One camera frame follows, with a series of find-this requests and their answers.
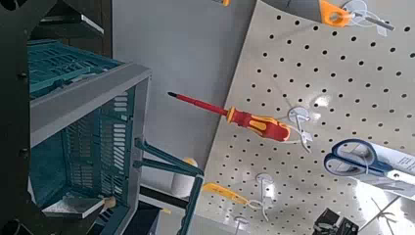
red and yellow screwdriver handle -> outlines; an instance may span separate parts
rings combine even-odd
[[[246,112],[240,112],[231,107],[226,119],[229,123],[235,122],[243,126],[262,138],[273,139],[284,142],[290,138],[290,127],[276,120],[273,117],[253,116]]]

orange handle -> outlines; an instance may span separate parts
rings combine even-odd
[[[246,112],[240,112],[232,107],[226,116],[229,123],[235,122],[243,126],[262,138],[273,139],[276,141],[286,141],[290,138],[290,128],[275,119],[274,117],[253,116]]]
[[[321,23],[331,26],[344,27],[350,20],[350,14],[324,0],[320,0]]]
[[[290,138],[290,128],[273,117],[251,116],[247,128],[263,138],[281,142]]]

teal plastic crate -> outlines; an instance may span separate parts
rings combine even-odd
[[[56,40],[30,41],[27,54],[30,93],[71,81],[83,74],[98,74],[121,65],[121,62],[66,46]]]
[[[121,65],[57,41],[28,46],[30,95],[38,98],[80,75]],[[38,207],[64,196],[115,196],[116,208],[100,215],[101,234],[113,234],[128,212],[128,175],[135,86],[31,149],[30,180]]]

white pegboard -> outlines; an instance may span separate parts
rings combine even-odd
[[[399,4],[369,1],[370,11],[396,26],[383,37],[376,28],[328,27],[257,2],[226,108],[235,106],[282,121],[287,121],[284,117],[291,107],[308,108],[311,121],[303,127],[314,137],[312,154],[300,145],[260,139],[223,119],[207,163],[206,182],[259,200],[254,178],[267,172],[276,181],[265,191],[274,207],[267,211],[266,222],[261,211],[202,193],[198,214],[232,226],[234,216],[244,216],[251,225],[243,229],[251,234],[309,235],[326,208],[363,225],[378,212],[372,199],[380,207],[393,199],[374,187],[331,175],[322,162],[335,143],[351,137],[415,153],[415,28],[411,28],[415,1]],[[415,221],[409,213],[398,213],[397,224]],[[375,221],[361,234],[391,234],[385,227]],[[415,233],[413,225],[409,229],[406,234]]]

white wall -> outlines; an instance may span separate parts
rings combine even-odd
[[[156,235],[175,235],[180,228],[182,215],[177,213],[167,214],[165,212],[160,213],[159,224],[156,230]],[[214,222],[212,220],[195,215],[192,220],[192,224],[188,235],[234,235],[235,230],[227,227],[233,232],[226,231],[219,226],[223,224]],[[238,235],[247,234],[245,232],[239,232]]]
[[[146,120],[150,144],[205,168],[220,116],[167,91],[224,104],[255,2],[223,7],[211,0],[114,0],[114,57],[153,70]],[[169,192],[171,175],[144,167],[141,181]]]

